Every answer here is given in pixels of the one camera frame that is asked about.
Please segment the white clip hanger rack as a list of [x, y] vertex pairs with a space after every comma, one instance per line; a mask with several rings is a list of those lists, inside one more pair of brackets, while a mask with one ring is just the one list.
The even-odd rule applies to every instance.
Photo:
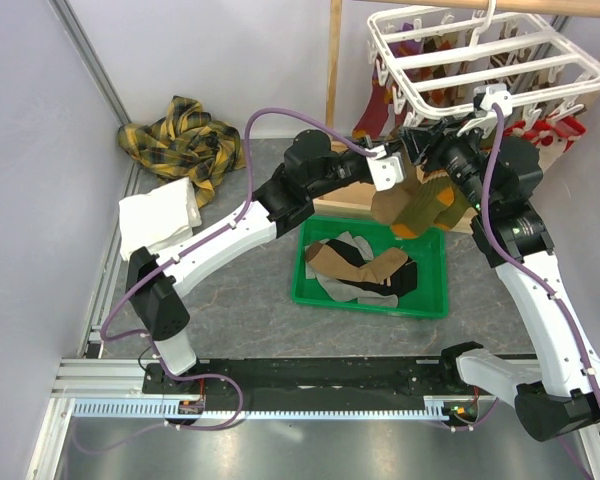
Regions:
[[[573, 85], [579, 82], [586, 84], [598, 84], [600, 86], [600, 63], [593, 56], [588, 54], [581, 47], [571, 40], [567, 39], [561, 32], [559, 36], [551, 37], [547, 33], [540, 33], [537, 28], [540, 25], [536, 21], [529, 20], [529, 17], [521, 16], [516, 19], [509, 18], [508, 21], [494, 22], [487, 31], [479, 35], [479, 41], [473, 46], [484, 46], [485, 44], [494, 45], [497, 50], [495, 54], [485, 55], [484, 50], [478, 53], [466, 47], [471, 47], [472, 37], [475, 38], [475, 29], [478, 25], [469, 26], [464, 23], [476, 17], [483, 17], [485, 11], [473, 11], [472, 13], [459, 13], [453, 9], [439, 11], [431, 14], [422, 14], [417, 16], [404, 16], [393, 19], [387, 19], [385, 15], [378, 12], [371, 14], [367, 19], [367, 28], [370, 33], [369, 41], [369, 61], [374, 66], [379, 67], [380, 63], [387, 63], [381, 60], [381, 51], [389, 53], [385, 59], [397, 60], [394, 62], [394, 72], [402, 75], [389, 74], [392, 90], [403, 90], [396, 82], [397, 78], [402, 77], [406, 80], [406, 86], [411, 87], [413, 93], [417, 95], [420, 108], [424, 106], [426, 113], [415, 120], [405, 120], [406, 115], [413, 115], [414, 104], [408, 100], [401, 103], [404, 107], [401, 112], [395, 111], [394, 101], [397, 99], [393, 93], [393, 108], [397, 121], [408, 127], [416, 127], [422, 124], [433, 123], [444, 118], [464, 118], [472, 115], [473, 91], [476, 87], [504, 83], [508, 91], [512, 94], [513, 113], [523, 113], [523, 108], [518, 106], [514, 108], [515, 94], [527, 94], [532, 91], [547, 90], [551, 93], [545, 97], [544, 102], [537, 104], [540, 116], [544, 110], [551, 113], [564, 100], [558, 98], [554, 92], [560, 92], [555, 87]], [[464, 23], [463, 27], [454, 28], [454, 23]], [[424, 54], [423, 52], [397, 58], [391, 51], [390, 44], [402, 40], [414, 40], [422, 42], [432, 36], [441, 36], [449, 32], [461, 32], [465, 34], [465, 45], [457, 47], [454, 50], [446, 50], [440, 53]], [[446, 64], [446, 63], [465, 63], [466, 67], [454, 76], [446, 78], [420, 81], [419, 70], [422, 67]], [[436, 108], [428, 105], [421, 96], [426, 90], [434, 90], [444, 87], [458, 86], [460, 88], [457, 103], [446, 108]]]

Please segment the tan sock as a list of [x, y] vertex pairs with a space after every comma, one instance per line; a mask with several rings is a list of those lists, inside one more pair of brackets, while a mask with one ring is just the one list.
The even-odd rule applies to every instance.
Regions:
[[305, 261], [317, 273], [331, 279], [347, 279], [352, 281], [380, 283], [388, 278], [392, 269], [393, 261], [398, 262], [401, 253], [397, 251], [383, 254], [366, 264], [364, 267], [354, 267], [341, 258], [326, 243], [314, 242], [305, 251]]
[[407, 165], [405, 173], [406, 177], [403, 182], [394, 185], [389, 190], [374, 193], [370, 212], [376, 222], [383, 225], [392, 224], [414, 198], [420, 186], [417, 169], [412, 165]]

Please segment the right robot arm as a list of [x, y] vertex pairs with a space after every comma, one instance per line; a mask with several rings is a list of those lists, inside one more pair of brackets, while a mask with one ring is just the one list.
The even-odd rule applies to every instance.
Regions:
[[547, 227], [530, 203], [543, 178], [536, 147], [505, 136], [484, 152], [480, 129], [458, 135], [443, 122], [403, 127], [398, 137], [413, 165], [443, 171], [472, 202], [474, 242], [513, 298], [539, 362], [538, 370], [529, 370], [466, 342], [443, 351], [440, 386], [457, 394], [472, 385], [496, 396], [537, 441], [600, 423], [600, 359], [562, 288]]

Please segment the black sock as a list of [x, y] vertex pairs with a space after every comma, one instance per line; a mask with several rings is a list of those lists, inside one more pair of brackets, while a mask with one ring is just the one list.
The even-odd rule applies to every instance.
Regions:
[[[365, 239], [362, 237], [331, 239], [328, 240], [326, 244], [354, 267], [364, 267], [375, 259], [373, 252], [369, 249]], [[418, 265], [417, 262], [409, 258], [404, 251], [394, 247], [383, 252], [383, 254], [393, 251], [401, 253], [401, 256], [398, 259], [397, 265], [395, 261], [391, 263], [391, 275], [388, 278], [383, 279], [380, 283], [352, 281], [339, 278], [337, 278], [337, 281], [350, 286], [351, 288], [357, 288], [361, 291], [383, 297], [403, 297], [414, 291], [418, 286]]]

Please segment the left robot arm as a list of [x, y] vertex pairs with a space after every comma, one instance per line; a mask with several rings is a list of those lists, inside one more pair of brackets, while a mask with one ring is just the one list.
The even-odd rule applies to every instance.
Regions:
[[132, 253], [126, 278], [130, 302], [166, 366], [165, 382], [188, 393], [199, 382], [187, 338], [183, 299], [210, 274], [251, 249], [295, 229], [314, 214], [314, 199], [356, 182], [371, 182], [366, 156], [336, 152], [320, 130], [298, 134], [272, 176], [250, 202], [192, 238], [152, 253]]

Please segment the olive striped sock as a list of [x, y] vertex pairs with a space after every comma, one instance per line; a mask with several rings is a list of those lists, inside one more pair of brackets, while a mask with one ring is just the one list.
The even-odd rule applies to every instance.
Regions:
[[418, 238], [454, 200], [453, 183], [443, 170], [426, 174], [415, 195], [398, 214], [390, 229], [400, 238]]
[[462, 193], [454, 194], [454, 201], [433, 221], [433, 225], [442, 230], [452, 230], [464, 217], [464, 214], [472, 208]]

